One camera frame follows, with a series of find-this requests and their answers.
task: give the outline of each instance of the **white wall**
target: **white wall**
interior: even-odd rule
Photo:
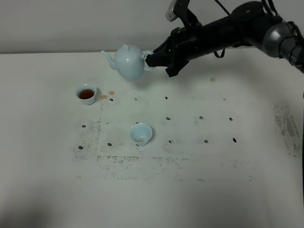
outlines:
[[[231,12],[246,0],[221,0]],[[1,0],[0,51],[117,49],[122,43],[159,46],[179,20],[164,14],[171,0]],[[275,0],[285,20],[304,32],[304,1]],[[225,16],[213,0],[191,0],[202,24]]]

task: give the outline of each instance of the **teapot spout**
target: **teapot spout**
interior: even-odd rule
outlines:
[[[103,54],[103,55],[107,58],[110,67],[111,67],[113,70],[116,70],[115,62],[114,62],[114,60],[112,59],[112,57],[111,57],[107,52],[105,52],[105,51],[101,51],[101,54]]]

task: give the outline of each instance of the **cup of tea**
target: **cup of tea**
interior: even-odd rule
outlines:
[[[95,101],[97,93],[96,86],[89,85],[89,84],[83,84],[76,90],[76,96],[85,104],[85,105],[91,105]]]

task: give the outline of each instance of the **teapot handle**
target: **teapot handle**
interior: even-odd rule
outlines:
[[[153,54],[154,54],[154,52],[152,52],[152,51],[143,51],[142,52],[142,58],[145,60],[147,55],[153,55]],[[145,70],[153,70],[154,68],[155,67],[149,67],[149,66],[144,67]]]

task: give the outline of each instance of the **teapot lid knob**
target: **teapot lid knob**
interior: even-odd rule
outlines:
[[[126,44],[123,44],[123,48],[129,50],[129,46]]]

